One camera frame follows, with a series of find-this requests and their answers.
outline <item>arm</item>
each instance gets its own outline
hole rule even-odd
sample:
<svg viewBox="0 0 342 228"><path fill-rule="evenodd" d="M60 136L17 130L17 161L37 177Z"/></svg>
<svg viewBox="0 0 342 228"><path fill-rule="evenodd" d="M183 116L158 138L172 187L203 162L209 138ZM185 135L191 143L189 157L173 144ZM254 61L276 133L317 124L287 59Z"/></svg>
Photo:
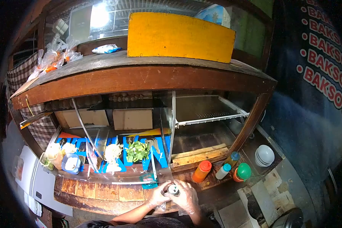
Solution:
<svg viewBox="0 0 342 228"><path fill-rule="evenodd" d="M134 224L142 220L152 209L144 203L124 214L118 215L109 222L114 226L119 225L118 223Z"/></svg>
<svg viewBox="0 0 342 228"><path fill-rule="evenodd" d="M174 196L166 193L165 195L188 213L196 227L214 227L213 223L202 215L200 207L196 201L193 201L193 198L197 199L198 197L195 189L189 183L182 180L174 180L173 182L178 187L180 194L178 196Z"/></svg>
<svg viewBox="0 0 342 228"><path fill-rule="evenodd" d="M163 204L164 202L170 201L169 197L165 197L161 194L161 191L163 191L163 189L170 183L171 181L166 181L162 185L158 186L153 191L151 197L144 204L113 218L109 222L116 226L118 223L135 224L136 222L142 220L153 208Z"/></svg>

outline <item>metal pot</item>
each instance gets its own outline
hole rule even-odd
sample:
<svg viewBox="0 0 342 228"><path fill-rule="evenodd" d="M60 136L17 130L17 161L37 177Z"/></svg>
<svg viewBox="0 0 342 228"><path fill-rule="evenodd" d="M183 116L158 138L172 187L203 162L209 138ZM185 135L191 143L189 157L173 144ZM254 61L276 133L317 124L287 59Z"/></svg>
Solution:
<svg viewBox="0 0 342 228"><path fill-rule="evenodd" d="M244 125L243 117L229 119L228 128L232 131L234 135L238 135ZM250 139L253 139L255 135L251 133L249 135Z"/></svg>
<svg viewBox="0 0 342 228"><path fill-rule="evenodd" d="M303 212L296 207L276 220L272 225L272 228L301 228L303 220Z"/></svg>

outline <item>blue bottle cap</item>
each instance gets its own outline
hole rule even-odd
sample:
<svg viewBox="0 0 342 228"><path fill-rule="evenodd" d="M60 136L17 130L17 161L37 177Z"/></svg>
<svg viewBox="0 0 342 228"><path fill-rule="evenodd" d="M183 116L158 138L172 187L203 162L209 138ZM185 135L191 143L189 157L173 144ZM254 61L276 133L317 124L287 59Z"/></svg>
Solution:
<svg viewBox="0 0 342 228"><path fill-rule="evenodd" d="M238 159L240 158L240 155L238 152L234 151L230 157L232 158L233 161L238 161Z"/></svg>
<svg viewBox="0 0 342 228"><path fill-rule="evenodd" d="M226 171L226 172L229 172L230 170L232 169L232 167L230 166L230 164L224 164L223 165L223 170Z"/></svg>

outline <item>dark clothing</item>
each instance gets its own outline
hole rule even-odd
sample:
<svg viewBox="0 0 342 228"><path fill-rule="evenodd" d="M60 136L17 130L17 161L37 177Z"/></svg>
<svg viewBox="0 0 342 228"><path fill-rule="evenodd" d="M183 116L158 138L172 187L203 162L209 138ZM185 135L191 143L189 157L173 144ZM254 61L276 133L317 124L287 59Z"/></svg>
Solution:
<svg viewBox="0 0 342 228"><path fill-rule="evenodd" d="M92 220L85 222L76 228L188 228L189 226L185 225L184 223L180 222L176 218L169 218L169 217L149 217L146 219L142 219L141 221L137 222L136 224L126 224L126 225L118 225L113 226L109 222L106 221L99 221L99 220Z"/></svg>

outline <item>person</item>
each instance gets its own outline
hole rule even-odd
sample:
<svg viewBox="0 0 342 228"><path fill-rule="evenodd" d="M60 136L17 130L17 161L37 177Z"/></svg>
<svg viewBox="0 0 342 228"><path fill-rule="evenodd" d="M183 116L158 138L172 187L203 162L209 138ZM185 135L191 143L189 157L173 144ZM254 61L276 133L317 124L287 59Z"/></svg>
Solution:
<svg viewBox="0 0 342 228"><path fill-rule="evenodd" d="M160 206L164 202L172 200L178 207L184 210L191 218L194 227L214 227L214 224L202 215L199 205L196 203L197 198L195 189L190 183L182 180L173 180L173 183L178 187L180 194L174 196L170 193L163 194L164 189L171 184L170 181L166 181L162 185L155 188L151 197L146 200L145 203L133 210L116 216L111 221L88 221L76 228L153 228L153 227L189 227L185 223L176 218L170 217L144 217L155 207Z"/></svg>

